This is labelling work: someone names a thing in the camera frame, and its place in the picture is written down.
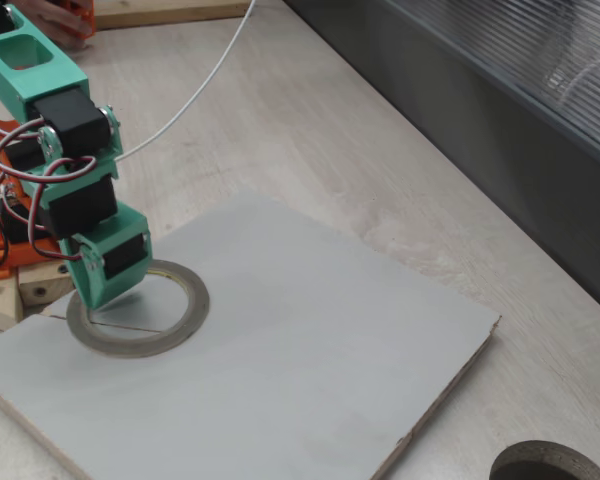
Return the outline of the person's hand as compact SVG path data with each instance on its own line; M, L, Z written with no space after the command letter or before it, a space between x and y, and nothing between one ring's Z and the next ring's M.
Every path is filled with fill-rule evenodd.
M24 0L13 1L12 4L59 46L67 50L79 50L85 46L84 36L91 33L91 27L80 15L52 1Z

